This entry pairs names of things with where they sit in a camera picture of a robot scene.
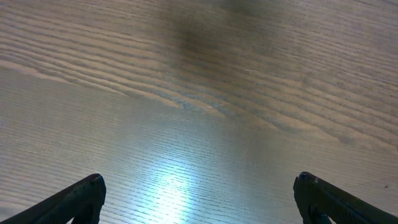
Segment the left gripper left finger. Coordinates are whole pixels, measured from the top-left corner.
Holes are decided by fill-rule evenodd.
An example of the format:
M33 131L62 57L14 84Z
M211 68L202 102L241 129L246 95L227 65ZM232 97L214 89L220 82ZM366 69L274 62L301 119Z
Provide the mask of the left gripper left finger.
M102 175L91 174L1 224L98 224L105 197Z

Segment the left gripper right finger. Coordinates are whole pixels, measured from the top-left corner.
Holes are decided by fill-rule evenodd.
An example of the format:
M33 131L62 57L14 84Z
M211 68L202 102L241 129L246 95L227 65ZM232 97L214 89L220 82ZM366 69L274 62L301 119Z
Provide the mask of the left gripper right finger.
M294 199L303 224L397 224L397 217L309 173L295 178Z

